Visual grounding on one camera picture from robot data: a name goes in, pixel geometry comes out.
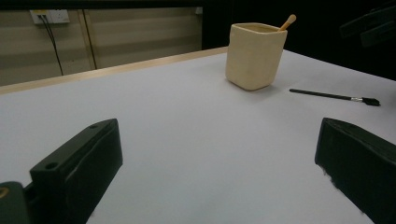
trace wooden table edge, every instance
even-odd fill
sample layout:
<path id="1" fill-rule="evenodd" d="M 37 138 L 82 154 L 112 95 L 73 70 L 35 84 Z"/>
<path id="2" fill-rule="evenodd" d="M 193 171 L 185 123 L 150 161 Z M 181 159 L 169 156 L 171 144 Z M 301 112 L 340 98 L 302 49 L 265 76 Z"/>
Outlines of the wooden table edge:
<path id="1" fill-rule="evenodd" d="M 23 82 L 23 83 L 18 83 L 18 84 L 13 84 L 13 85 L 7 85 L 7 86 L 0 87 L 0 95 L 8 94 L 8 93 L 16 92 L 16 91 L 26 91 L 26 90 L 31 90 L 31 89 L 41 88 L 41 87 L 52 86 L 52 85 L 62 84 L 65 82 L 80 81 L 80 80 L 93 78 L 93 77 L 110 76 L 110 75 L 114 75 L 114 74 L 118 74 L 118 73 L 122 73 L 122 72 L 134 71 L 134 70 L 138 70 L 138 69 L 149 68 L 149 67 L 159 66 L 159 65 L 169 64 L 169 63 L 178 63 L 178 62 L 183 62 L 183 61 L 187 61 L 187 60 L 221 54 L 221 53 L 225 53 L 225 52 L 227 52 L 227 47 L 218 48 L 218 49 L 206 49 L 206 50 L 200 50 L 200 51 L 195 51 L 195 52 L 191 52 L 191 53 L 179 54 L 179 55 L 175 55 L 175 56 L 153 59 L 153 60 L 148 60 L 148 61 L 143 61 L 143 62 L 138 62 L 138 63 L 128 63 L 128 64 L 114 66 L 114 67 L 108 67 L 108 68 L 103 68 L 103 69 L 98 69 L 98 70 L 91 70 L 91 71 L 76 73 L 73 75 L 67 75 L 67 76 L 63 76 L 63 77 L 51 77 L 51 78 L 40 79 L 40 80 L 36 80 L 36 81 L 29 81 L 29 82 Z"/>

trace beige ceramic cup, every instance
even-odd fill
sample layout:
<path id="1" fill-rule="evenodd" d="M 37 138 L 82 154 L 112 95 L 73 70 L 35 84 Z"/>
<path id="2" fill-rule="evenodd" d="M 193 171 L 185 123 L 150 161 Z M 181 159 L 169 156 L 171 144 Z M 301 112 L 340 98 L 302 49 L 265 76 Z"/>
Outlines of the beige ceramic cup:
<path id="1" fill-rule="evenodd" d="M 246 91 L 274 82 L 288 31 L 261 23 L 233 24 L 226 77 Z"/>

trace wall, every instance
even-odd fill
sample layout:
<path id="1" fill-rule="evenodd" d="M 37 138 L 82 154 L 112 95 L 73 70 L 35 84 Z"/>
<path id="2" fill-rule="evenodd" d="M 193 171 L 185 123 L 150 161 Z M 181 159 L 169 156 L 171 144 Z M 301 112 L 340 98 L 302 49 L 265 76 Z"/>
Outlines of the wall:
<path id="1" fill-rule="evenodd" d="M 51 25 L 65 75 L 201 49 L 195 8 L 67 11 L 69 23 Z M 0 11 L 0 86 L 60 75 L 45 27 Z"/>

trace black cable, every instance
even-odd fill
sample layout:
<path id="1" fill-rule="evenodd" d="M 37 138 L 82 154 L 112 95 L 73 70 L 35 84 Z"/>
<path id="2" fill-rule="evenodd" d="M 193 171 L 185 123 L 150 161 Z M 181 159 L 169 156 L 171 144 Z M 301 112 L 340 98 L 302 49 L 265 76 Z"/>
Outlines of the black cable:
<path id="1" fill-rule="evenodd" d="M 87 22 L 87 15 L 85 13 L 85 9 L 82 9 L 82 15 L 84 17 L 85 29 L 87 31 L 88 41 L 90 43 L 91 55 L 92 55 L 92 60 L 93 60 L 93 66 L 95 67 L 95 69 L 98 69 L 98 66 L 96 64 L 95 54 L 94 54 L 94 51 L 93 51 L 93 43 L 91 41 L 91 33 L 90 33 L 90 29 L 88 28 L 89 24 Z"/>
<path id="2" fill-rule="evenodd" d="M 58 49 L 56 48 L 55 37 L 53 35 L 52 30 L 50 29 L 50 23 L 47 20 L 47 16 L 46 15 L 43 15 L 43 16 L 39 15 L 38 18 L 43 21 L 43 24 L 46 27 L 47 33 L 49 34 L 50 41 L 52 42 L 52 46 L 53 46 L 53 48 L 55 50 L 56 59 L 58 60 L 59 68 L 61 69 L 61 74 L 63 76 L 64 75 L 64 70 L 62 69 L 61 61 L 59 60 Z"/>

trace white table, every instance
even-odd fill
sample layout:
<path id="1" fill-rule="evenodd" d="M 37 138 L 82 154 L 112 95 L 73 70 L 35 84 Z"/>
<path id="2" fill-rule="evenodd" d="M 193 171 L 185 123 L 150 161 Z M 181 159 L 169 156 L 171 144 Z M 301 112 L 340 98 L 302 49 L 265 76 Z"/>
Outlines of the white table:
<path id="1" fill-rule="evenodd" d="M 372 223 L 314 156 L 325 117 L 396 144 L 396 82 L 284 51 L 271 86 L 243 91 L 225 79 L 225 50 L 3 88 L 10 93 L 0 95 L 0 182 L 27 185 L 41 159 L 90 124 L 116 118 L 124 164 L 89 223 Z"/>

